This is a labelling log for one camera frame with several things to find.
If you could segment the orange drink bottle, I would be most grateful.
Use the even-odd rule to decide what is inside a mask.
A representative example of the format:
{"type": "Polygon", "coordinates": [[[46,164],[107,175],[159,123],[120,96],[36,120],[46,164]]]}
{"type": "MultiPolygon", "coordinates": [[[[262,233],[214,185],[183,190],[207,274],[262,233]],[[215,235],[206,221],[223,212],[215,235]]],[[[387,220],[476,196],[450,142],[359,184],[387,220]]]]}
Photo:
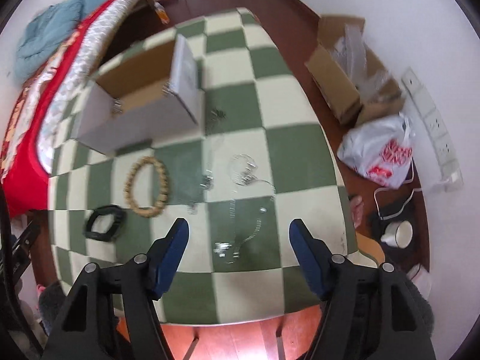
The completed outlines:
{"type": "Polygon", "coordinates": [[[169,24],[170,18],[164,8],[159,2],[154,2],[154,12],[160,18],[160,22],[162,24],[169,24]]]}

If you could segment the brown cardboard box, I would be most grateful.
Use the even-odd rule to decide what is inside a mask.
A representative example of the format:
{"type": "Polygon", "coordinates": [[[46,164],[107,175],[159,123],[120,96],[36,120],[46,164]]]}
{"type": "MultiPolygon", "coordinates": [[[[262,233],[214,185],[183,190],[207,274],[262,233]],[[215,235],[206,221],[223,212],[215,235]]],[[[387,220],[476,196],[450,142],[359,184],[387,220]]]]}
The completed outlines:
{"type": "Polygon", "coordinates": [[[306,68],[341,125],[360,126],[404,107],[402,90],[366,45],[365,19],[321,16],[306,68]]]}

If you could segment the black wristband watch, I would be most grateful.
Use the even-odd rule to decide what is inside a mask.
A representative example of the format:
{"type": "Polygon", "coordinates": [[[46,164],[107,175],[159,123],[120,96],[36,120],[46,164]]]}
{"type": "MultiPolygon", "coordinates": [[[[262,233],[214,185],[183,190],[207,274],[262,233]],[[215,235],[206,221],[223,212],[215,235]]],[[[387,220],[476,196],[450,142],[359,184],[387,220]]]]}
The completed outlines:
{"type": "Polygon", "coordinates": [[[112,242],[126,219],[126,210],[118,205],[104,205],[93,210],[86,220],[84,235],[98,242],[112,242]]]}

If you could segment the embroidered white bed cover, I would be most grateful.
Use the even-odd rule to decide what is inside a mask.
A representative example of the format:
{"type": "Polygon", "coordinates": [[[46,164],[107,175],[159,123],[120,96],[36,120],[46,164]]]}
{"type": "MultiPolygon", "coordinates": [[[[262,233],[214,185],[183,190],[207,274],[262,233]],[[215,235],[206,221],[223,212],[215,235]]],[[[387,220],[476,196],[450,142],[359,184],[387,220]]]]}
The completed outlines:
{"type": "Polygon", "coordinates": [[[65,53],[75,44],[79,36],[80,31],[76,30],[66,41],[62,42],[55,53],[26,81],[20,92],[10,115],[1,147],[1,180],[4,180],[10,171],[18,148],[32,125],[41,95],[55,78],[65,53]]]}

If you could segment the white power strip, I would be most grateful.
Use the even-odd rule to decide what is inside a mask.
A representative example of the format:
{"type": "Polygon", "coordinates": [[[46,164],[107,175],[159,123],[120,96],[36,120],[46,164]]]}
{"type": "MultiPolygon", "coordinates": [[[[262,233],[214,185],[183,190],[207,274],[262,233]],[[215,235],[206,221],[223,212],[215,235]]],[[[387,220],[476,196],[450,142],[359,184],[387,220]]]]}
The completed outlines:
{"type": "Polygon", "coordinates": [[[460,164],[451,136],[431,94],[411,67],[402,74],[401,81],[406,88],[433,147],[439,165],[439,184],[446,192],[459,190],[464,186],[460,164]]]}

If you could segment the white cardboard jewelry box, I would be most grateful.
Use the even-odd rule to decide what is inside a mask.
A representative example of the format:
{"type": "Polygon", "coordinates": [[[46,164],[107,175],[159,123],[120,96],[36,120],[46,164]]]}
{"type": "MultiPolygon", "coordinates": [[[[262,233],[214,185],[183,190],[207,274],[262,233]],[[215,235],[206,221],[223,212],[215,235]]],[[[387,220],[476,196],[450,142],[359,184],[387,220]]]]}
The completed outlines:
{"type": "Polygon", "coordinates": [[[105,155],[190,132],[203,121],[197,63],[182,35],[105,67],[79,99],[72,137],[105,155]]]}

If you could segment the patchwork mattress cover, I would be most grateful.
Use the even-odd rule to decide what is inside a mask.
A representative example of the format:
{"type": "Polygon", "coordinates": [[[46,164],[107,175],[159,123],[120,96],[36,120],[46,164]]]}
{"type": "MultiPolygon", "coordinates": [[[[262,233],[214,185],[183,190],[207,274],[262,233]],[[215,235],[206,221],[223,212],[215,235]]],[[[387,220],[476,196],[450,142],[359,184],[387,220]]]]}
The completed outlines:
{"type": "Polygon", "coordinates": [[[55,140],[64,112],[95,70],[120,25],[140,0],[106,0],[89,14],[68,38],[67,49],[55,76],[59,82],[49,96],[35,143],[41,169],[52,172],[55,140]]]}

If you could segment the green white checkered tablecloth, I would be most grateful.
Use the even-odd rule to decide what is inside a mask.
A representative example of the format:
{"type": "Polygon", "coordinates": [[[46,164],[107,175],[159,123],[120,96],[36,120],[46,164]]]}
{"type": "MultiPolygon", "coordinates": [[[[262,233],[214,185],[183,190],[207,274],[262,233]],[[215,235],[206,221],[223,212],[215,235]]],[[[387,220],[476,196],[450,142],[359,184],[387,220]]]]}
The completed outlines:
{"type": "Polygon", "coordinates": [[[172,286],[155,303],[160,320],[186,325],[243,323],[317,303],[290,246],[300,218],[335,254],[357,251],[347,192],[323,127],[278,48],[246,8],[178,24],[145,41],[184,36],[198,66],[206,121],[166,141],[106,156],[72,137],[75,97],[56,136],[49,181],[55,269],[68,291],[87,263],[127,262],[184,218],[189,241],[172,286]],[[83,233],[95,208],[125,204],[132,166],[160,160],[169,179],[162,214],[128,212],[112,242],[83,233]]]}

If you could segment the red bed blanket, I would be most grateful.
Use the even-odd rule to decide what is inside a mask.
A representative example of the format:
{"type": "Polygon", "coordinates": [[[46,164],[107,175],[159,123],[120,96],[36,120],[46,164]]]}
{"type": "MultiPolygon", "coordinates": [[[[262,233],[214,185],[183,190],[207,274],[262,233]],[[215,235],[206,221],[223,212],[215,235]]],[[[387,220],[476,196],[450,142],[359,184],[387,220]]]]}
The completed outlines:
{"type": "Polygon", "coordinates": [[[48,207],[48,181],[51,173],[48,175],[41,169],[35,143],[41,119],[50,104],[49,96],[53,94],[54,85],[58,82],[59,78],[55,76],[41,95],[32,125],[19,145],[10,171],[5,179],[1,180],[8,212],[12,218],[28,211],[43,211],[48,207]]]}

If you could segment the pink slipper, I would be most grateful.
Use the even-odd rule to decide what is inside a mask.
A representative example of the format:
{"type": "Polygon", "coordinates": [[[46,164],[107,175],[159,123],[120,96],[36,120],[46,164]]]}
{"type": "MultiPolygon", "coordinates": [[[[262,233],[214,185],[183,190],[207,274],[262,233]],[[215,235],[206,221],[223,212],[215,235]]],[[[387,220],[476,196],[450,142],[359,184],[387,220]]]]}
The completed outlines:
{"type": "Polygon", "coordinates": [[[38,284],[37,285],[37,295],[38,297],[41,296],[41,294],[45,291],[46,287],[41,285],[41,284],[38,284]]]}

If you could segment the blue quilt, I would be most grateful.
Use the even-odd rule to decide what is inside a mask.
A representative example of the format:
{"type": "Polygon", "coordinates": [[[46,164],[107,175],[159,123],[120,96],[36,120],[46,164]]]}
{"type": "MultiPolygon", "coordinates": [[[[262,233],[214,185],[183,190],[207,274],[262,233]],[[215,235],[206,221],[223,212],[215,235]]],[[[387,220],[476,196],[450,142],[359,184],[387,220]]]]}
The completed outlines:
{"type": "Polygon", "coordinates": [[[26,26],[16,49],[14,72],[25,82],[69,38],[78,24],[107,0],[64,0],[49,6],[26,26]]]}

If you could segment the white red plastic bag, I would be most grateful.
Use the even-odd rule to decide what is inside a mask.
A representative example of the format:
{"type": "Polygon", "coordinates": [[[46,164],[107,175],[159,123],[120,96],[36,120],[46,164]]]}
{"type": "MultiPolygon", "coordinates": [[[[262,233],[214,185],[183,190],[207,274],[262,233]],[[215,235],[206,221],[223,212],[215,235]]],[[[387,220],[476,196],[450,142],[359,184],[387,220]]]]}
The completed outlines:
{"type": "Polygon", "coordinates": [[[412,164],[413,137],[408,116],[389,115],[350,130],[337,149],[337,157],[363,178],[398,189],[412,164]]]}

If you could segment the white mug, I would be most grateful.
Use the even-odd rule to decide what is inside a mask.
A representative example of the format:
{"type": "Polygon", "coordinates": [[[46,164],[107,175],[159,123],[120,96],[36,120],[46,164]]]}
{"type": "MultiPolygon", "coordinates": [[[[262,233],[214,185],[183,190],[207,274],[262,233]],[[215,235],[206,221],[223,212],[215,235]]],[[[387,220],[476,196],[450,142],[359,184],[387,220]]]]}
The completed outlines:
{"type": "Polygon", "coordinates": [[[413,226],[408,220],[389,223],[380,240],[382,243],[398,249],[405,249],[413,238],[413,226]]]}

